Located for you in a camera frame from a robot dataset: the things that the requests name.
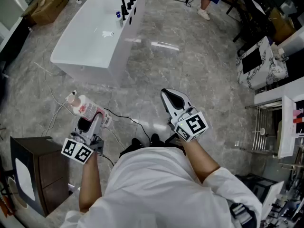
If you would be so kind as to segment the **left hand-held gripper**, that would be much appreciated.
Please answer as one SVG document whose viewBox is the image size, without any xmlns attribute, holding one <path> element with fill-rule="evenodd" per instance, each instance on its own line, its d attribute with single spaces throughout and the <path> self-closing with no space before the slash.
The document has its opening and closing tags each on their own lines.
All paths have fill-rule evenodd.
<svg viewBox="0 0 304 228">
<path fill-rule="evenodd" d="M 86 163 L 93 152 L 102 154 L 104 141 L 99 136 L 102 123 L 102 113 L 97 113 L 92 122 L 80 117 L 75 129 L 65 139 L 61 154 L 78 163 Z"/>
</svg>

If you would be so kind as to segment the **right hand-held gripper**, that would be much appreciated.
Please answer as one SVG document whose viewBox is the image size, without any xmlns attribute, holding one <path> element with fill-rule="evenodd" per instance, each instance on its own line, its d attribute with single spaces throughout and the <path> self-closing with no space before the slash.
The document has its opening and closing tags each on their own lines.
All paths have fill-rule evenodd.
<svg viewBox="0 0 304 228">
<path fill-rule="evenodd" d="M 170 115 L 169 124 L 184 141 L 190 142 L 198 138 L 209 128 L 202 112 L 192 106 L 191 100 L 183 92 L 163 88 L 161 100 Z"/>
</svg>

